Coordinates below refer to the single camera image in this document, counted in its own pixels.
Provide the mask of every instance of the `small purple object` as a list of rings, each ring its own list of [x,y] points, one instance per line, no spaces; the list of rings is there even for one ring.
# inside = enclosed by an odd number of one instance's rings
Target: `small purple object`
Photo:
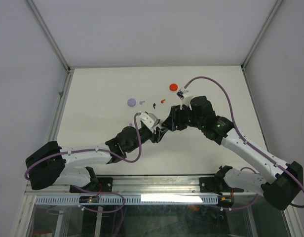
[[[137,104],[137,101],[133,98],[128,100],[128,106],[133,107]]]

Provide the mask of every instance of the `white panel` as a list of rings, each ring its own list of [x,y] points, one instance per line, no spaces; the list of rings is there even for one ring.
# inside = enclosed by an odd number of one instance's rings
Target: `white panel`
[[[154,67],[76,69],[64,110],[58,142],[60,146],[96,145],[114,138],[133,123],[138,111],[154,113],[165,119],[170,107],[180,99],[169,90],[173,82],[179,87],[191,78],[206,75],[218,80],[234,104],[235,118],[241,131],[259,146],[264,146],[252,101],[239,66],[231,67]],[[206,95],[218,115],[230,117],[224,94],[213,83],[198,80],[189,86],[195,96]],[[127,100],[138,103],[129,107]],[[128,155],[137,156],[138,150]],[[142,157],[136,163],[92,165],[96,174],[153,175],[209,174],[221,165],[236,168],[248,164],[228,149],[204,137],[196,128],[168,132],[158,144],[143,145]]]
[[[0,0],[0,237],[12,230],[25,159],[46,140],[63,79],[25,1]]]
[[[35,0],[71,66],[243,63],[275,0]]]
[[[304,0],[283,3],[247,77],[270,152],[304,167]]]

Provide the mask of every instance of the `red disc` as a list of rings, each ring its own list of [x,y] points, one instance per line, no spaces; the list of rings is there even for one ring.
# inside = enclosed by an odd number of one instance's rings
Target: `red disc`
[[[170,90],[171,91],[177,91],[177,89],[178,89],[178,86],[176,84],[171,84],[170,85]]]

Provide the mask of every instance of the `white light strip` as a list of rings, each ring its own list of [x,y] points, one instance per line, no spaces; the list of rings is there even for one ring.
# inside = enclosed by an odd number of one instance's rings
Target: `white light strip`
[[[202,203],[202,199],[199,196],[183,196],[171,194],[142,194],[141,201]]]

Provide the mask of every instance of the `white table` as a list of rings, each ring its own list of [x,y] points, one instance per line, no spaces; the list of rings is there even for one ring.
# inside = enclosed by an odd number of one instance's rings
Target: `white table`
[[[81,147],[105,143],[133,123],[136,112],[147,111],[165,119],[172,105],[180,104],[171,83],[179,88],[196,76],[216,79],[227,90],[241,131],[265,148],[253,103],[240,66],[149,67],[75,69],[57,141],[60,146]],[[217,115],[230,119],[220,89],[204,79],[189,86],[194,96],[206,95]],[[137,105],[129,107],[127,100]],[[138,151],[128,154],[134,159]],[[158,144],[143,145],[136,163],[93,165],[98,175],[170,175],[216,173],[221,165],[248,164],[233,152],[205,138],[196,128],[167,132]]]

